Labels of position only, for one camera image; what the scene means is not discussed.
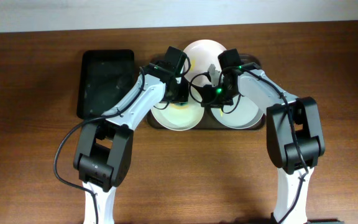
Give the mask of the white plate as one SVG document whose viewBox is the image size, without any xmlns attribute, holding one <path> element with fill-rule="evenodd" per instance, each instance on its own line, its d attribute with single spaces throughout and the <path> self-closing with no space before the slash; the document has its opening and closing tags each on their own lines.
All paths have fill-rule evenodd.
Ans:
<svg viewBox="0 0 358 224">
<path fill-rule="evenodd" d="M 187 103 L 189 107 L 184 110 L 173 110 L 169 105 L 164 109 L 166 103 L 157 103 L 156 107 L 151 109 L 151 113 L 164 128 L 186 131 L 197 126 L 204 115 L 204 108 L 192 97 L 189 97 Z"/>
</svg>

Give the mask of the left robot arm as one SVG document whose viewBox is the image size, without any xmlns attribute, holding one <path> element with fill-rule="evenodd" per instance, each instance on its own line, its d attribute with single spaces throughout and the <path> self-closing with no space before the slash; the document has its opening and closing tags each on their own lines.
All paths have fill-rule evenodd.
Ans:
<svg viewBox="0 0 358 224">
<path fill-rule="evenodd" d="M 123 99 L 79 125 L 73 167 L 85 191 L 85 223 L 113 223 L 114 197 L 131 165 L 134 131 L 157 103 L 177 96 L 188 60 L 182 50 L 169 47 L 163 60 L 140 69 Z"/>
</svg>

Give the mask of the black rectangular sponge tray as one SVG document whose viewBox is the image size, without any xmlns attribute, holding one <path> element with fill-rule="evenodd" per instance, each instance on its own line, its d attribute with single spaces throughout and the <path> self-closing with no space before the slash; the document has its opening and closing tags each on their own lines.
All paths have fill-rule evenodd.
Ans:
<svg viewBox="0 0 358 224">
<path fill-rule="evenodd" d="M 130 49 L 87 50 L 82 57 L 76 115 L 101 116 L 134 86 L 134 53 Z"/>
</svg>

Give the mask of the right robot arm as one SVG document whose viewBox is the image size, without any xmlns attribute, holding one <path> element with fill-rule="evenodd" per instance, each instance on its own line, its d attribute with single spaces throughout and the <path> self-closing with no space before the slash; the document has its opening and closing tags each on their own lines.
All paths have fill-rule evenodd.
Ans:
<svg viewBox="0 0 358 224">
<path fill-rule="evenodd" d="M 308 186 L 318 159 L 325 152 L 316 101 L 300 98 L 274 83 L 260 65 L 242 62 L 236 49 L 218 55 L 221 73 L 216 86 L 199 87 L 201 106 L 232 106 L 245 96 L 265 115 L 267 151 L 278 171 L 277 202 L 271 223 L 308 223 Z"/>
</svg>

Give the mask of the green and yellow sponge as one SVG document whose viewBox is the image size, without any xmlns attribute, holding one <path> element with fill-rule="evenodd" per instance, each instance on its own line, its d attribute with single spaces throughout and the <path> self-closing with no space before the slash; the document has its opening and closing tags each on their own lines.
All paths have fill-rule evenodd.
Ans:
<svg viewBox="0 0 358 224">
<path fill-rule="evenodd" d="M 188 103 L 170 103 L 169 107 L 173 110 L 184 110 L 189 107 Z"/>
</svg>

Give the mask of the pale blue plate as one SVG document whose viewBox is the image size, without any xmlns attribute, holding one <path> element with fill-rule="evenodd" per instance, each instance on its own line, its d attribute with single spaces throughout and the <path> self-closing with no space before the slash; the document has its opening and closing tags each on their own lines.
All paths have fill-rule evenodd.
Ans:
<svg viewBox="0 0 358 224">
<path fill-rule="evenodd" d="M 221 108 L 211 108 L 213 117 L 222 125 L 232 129 L 246 129 L 257 124 L 263 112 L 248 97 L 237 95 L 233 98 L 233 105 Z"/>
</svg>

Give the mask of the pink-white plate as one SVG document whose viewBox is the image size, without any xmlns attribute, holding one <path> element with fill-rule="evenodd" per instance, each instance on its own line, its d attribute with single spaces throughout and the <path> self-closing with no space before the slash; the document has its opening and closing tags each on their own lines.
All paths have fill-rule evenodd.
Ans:
<svg viewBox="0 0 358 224">
<path fill-rule="evenodd" d="M 222 70 L 218 55 L 223 53 L 226 48 L 214 40 L 197 40 L 184 49 L 184 53 L 190 59 L 190 71 L 185 78 L 190 82 L 191 79 L 200 73 L 209 72 L 211 78 L 199 76 L 192 84 L 203 87 L 204 85 L 216 86 L 220 71 Z"/>
</svg>

